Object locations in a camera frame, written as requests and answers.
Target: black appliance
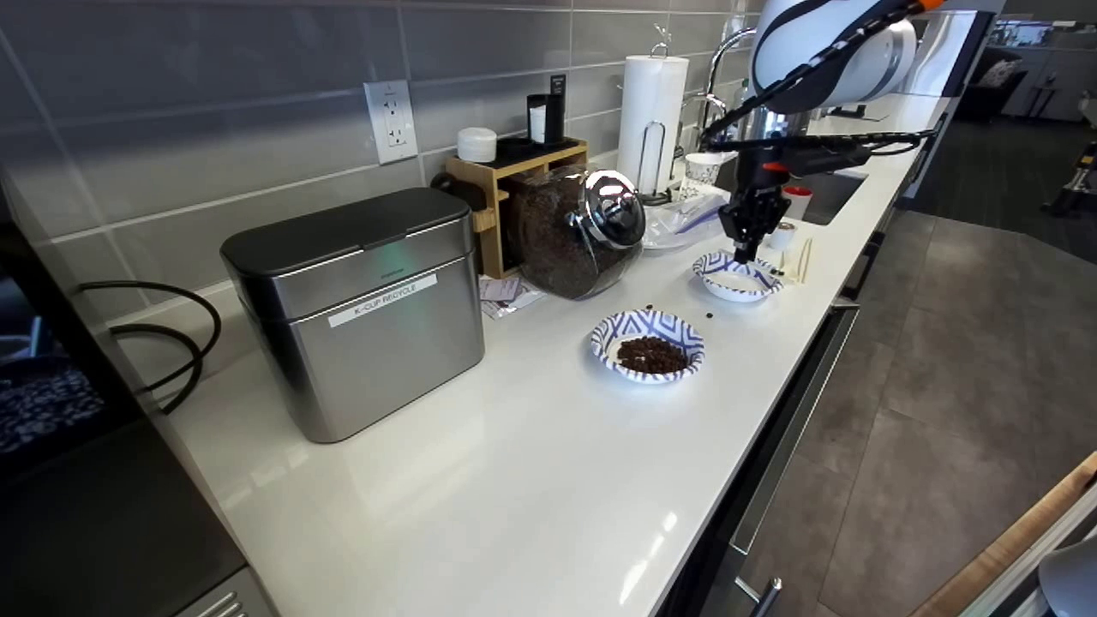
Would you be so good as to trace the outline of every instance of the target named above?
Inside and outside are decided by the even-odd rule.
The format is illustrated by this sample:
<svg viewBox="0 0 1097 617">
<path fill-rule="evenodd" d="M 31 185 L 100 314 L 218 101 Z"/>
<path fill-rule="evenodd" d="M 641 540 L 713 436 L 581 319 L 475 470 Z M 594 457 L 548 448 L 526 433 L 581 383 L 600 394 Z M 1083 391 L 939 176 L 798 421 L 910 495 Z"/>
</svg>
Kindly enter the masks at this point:
<svg viewBox="0 0 1097 617">
<path fill-rule="evenodd" d="M 274 615 L 31 236 L 0 193 L 3 615 Z"/>
</svg>

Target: black power cord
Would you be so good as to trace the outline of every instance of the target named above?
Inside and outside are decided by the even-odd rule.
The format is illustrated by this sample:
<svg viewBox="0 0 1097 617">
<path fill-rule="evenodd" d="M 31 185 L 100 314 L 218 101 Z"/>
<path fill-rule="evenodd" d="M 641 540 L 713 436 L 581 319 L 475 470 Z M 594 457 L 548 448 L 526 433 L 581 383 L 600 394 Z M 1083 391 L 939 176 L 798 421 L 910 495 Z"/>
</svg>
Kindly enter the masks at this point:
<svg viewBox="0 0 1097 617">
<path fill-rule="evenodd" d="M 209 356 L 209 350 L 218 342 L 221 319 L 218 319 L 216 304 L 209 304 L 203 295 L 194 295 L 194 293 L 187 293 L 187 289 L 177 289 L 177 286 L 161 286 L 161 280 L 85 280 L 85 286 L 80 286 L 76 293 L 117 293 L 117 289 L 133 289 L 133 293 L 144 289 L 144 293 L 177 295 L 177 297 L 187 297 L 187 302 L 203 304 L 207 314 L 209 314 L 209 341 L 207 341 L 207 346 L 200 346 L 191 336 L 186 336 L 186 334 L 177 334 L 177 328 L 154 327 L 154 322 L 125 322 L 125 327 L 105 328 L 112 341 L 123 341 L 123 336 L 161 336 L 161 341 L 173 341 L 173 342 L 183 342 L 183 346 L 187 350 L 187 356 L 191 356 L 187 362 L 183 362 L 183 367 L 173 367 L 171 374 L 163 374 L 163 377 L 159 377 L 159 382 L 152 382 L 152 383 L 140 388 L 140 391 L 147 394 L 147 391 L 159 391 L 159 388 L 177 382 L 183 374 L 187 374 L 187 382 L 183 383 L 183 391 L 177 391 L 169 405 L 161 405 L 163 414 L 171 414 L 171 410 L 200 388 L 207 356 Z"/>
</svg>

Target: gray tile backsplash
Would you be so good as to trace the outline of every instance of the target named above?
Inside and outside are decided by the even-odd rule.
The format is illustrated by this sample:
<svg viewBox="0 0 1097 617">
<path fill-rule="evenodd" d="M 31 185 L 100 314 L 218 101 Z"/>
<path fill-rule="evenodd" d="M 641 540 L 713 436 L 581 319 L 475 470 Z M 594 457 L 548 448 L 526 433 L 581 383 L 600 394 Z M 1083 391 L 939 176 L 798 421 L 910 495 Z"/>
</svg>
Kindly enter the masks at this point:
<svg viewBox="0 0 1097 617">
<path fill-rule="evenodd" d="M 428 181 L 454 132 L 524 132 L 568 77 L 565 132 L 613 165 L 624 56 L 689 56 L 686 113 L 758 0 L 3 0 L 0 165 L 76 277 L 226 277 L 247 225 Z M 406 78 L 417 158 L 376 165 L 360 85 Z M 140 310 L 100 297 L 100 313 Z"/>
</svg>

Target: white countertop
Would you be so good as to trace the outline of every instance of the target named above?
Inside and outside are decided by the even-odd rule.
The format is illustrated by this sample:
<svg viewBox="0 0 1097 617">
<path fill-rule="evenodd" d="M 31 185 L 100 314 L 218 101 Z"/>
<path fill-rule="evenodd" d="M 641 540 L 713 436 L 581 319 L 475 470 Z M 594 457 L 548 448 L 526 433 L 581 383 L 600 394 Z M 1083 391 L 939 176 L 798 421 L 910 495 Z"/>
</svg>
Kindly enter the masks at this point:
<svg viewBox="0 0 1097 617">
<path fill-rule="evenodd" d="M 885 123 L 812 127 L 922 132 L 937 113 L 896 97 L 869 107 Z M 762 310 L 689 280 L 726 246 L 713 225 L 589 302 L 533 295 L 485 319 L 481 367 L 351 442 L 303 440 L 258 346 L 169 429 L 288 617 L 652 615 L 907 168 L 869 160 L 830 225 L 802 225 L 808 280 Z M 587 360 L 587 334 L 641 304 L 700 328 L 700 374 L 638 388 Z"/>
</svg>

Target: robotic arm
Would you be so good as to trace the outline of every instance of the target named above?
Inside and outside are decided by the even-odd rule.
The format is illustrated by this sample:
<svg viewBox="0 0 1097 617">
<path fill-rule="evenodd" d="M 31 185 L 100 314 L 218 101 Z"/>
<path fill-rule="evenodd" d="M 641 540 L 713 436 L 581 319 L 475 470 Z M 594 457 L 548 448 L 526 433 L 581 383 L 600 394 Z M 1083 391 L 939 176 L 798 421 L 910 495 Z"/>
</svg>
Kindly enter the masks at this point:
<svg viewBox="0 0 1097 617">
<path fill-rule="evenodd" d="M 750 56 L 750 97 L 701 132 L 707 152 L 740 152 L 740 181 L 718 208 L 722 233 L 737 244 L 737 262 L 753 262 L 764 233 L 778 225 L 789 204 L 780 185 L 808 165 L 812 152 L 864 152 L 881 144 L 920 147 L 928 135 L 860 135 L 860 139 L 753 139 L 737 141 L 731 127 L 753 109 L 808 113 L 873 101 L 896 89 L 914 64 L 914 31 L 905 17 L 944 0 L 769 0 Z"/>
</svg>

